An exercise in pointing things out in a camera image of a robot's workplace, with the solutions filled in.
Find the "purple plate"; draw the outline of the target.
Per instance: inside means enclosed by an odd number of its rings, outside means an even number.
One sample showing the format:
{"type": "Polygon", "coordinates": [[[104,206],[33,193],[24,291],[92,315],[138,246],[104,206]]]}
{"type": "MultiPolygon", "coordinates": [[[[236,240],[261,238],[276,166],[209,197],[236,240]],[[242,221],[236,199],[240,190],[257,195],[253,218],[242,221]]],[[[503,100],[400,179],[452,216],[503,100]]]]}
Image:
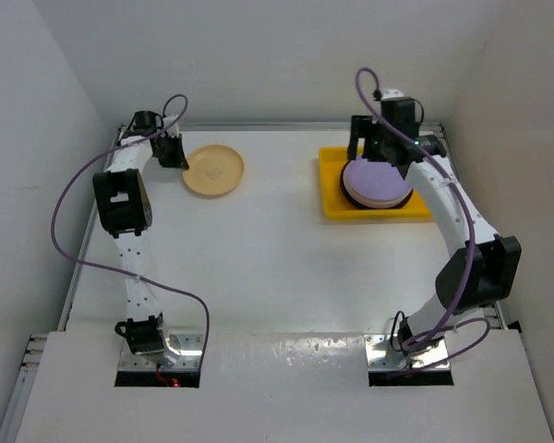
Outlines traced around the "purple plate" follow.
{"type": "Polygon", "coordinates": [[[386,210],[402,206],[413,188],[396,167],[366,159],[349,161],[341,172],[342,191],[359,207],[386,210]]]}

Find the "orange plate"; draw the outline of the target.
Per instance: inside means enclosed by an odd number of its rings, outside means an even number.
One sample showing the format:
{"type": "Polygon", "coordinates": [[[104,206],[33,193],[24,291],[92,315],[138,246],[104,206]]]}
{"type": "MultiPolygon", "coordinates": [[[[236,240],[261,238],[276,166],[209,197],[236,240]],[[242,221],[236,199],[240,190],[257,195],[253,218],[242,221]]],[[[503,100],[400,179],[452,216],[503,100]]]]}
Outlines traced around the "orange plate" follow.
{"type": "Polygon", "coordinates": [[[185,186],[205,198],[218,198],[235,190],[245,174],[243,157],[233,148],[212,144],[187,157],[189,168],[182,173],[185,186]]]}
{"type": "Polygon", "coordinates": [[[377,200],[359,196],[357,193],[352,193],[348,189],[342,189],[345,198],[356,208],[361,210],[392,210],[405,206],[413,196],[414,190],[411,189],[402,198],[377,200]]]}

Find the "dark rimmed plate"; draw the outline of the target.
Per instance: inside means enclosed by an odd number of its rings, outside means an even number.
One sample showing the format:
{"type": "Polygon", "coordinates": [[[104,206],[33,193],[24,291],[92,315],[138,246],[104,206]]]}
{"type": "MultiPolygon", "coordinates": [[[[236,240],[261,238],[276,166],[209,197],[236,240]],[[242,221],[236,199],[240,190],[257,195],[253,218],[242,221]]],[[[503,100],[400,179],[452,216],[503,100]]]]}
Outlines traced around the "dark rimmed plate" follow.
{"type": "Polygon", "coordinates": [[[358,210],[400,209],[414,194],[399,174],[384,174],[383,179],[360,174],[353,180],[350,174],[341,172],[340,188],[344,199],[358,210]]]}

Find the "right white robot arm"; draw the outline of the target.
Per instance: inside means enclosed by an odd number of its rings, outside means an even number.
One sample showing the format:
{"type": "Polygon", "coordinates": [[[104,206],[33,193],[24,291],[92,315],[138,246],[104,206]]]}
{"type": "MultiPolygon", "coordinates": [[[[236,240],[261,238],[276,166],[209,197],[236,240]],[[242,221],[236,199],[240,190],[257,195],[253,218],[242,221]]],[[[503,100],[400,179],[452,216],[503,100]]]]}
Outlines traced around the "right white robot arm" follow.
{"type": "Polygon", "coordinates": [[[443,143],[422,136],[416,101],[385,99],[380,120],[354,115],[347,158],[361,157],[397,170],[424,200],[445,241],[449,260],[435,279],[435,293],[397,329],[405,354],[415,353],[479,308],[509,296],[522,247],[486,221],[454,174],[443,143]]]}

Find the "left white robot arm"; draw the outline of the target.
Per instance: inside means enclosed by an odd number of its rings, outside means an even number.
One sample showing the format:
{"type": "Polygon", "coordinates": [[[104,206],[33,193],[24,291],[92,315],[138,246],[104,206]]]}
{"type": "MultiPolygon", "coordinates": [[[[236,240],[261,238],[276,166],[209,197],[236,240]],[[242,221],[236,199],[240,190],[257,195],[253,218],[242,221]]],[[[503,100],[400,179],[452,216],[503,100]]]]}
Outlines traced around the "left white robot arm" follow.
{"type": "Polygon", "coordinates": [[[126,320],[115,332],[126,340],[129,351],[161,367],[180,358],[180,347],[172,345],[156,295],[141,276],[147,259],[143,246],[153,213],[142,180],[146,163],[154,158],[163,168],[187,170],[182,135],[169,117],[153,111],[138,111],[117,141],[119,150],[102,173],[92,177],[97,209],[103,229],[110,234],[128,271],[126,320]]]}

